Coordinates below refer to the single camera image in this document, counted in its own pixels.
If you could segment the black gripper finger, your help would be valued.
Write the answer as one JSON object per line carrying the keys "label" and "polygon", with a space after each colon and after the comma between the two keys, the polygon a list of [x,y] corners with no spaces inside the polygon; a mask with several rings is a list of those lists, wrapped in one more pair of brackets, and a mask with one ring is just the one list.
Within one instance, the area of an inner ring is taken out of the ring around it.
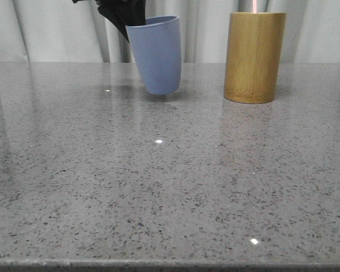
{"label": "black gripper finger", "polygon": [[145,0],[104,0],[97,1],[98,12],[108,19],[129,42],[126,26],[143,26],[145,19]]}

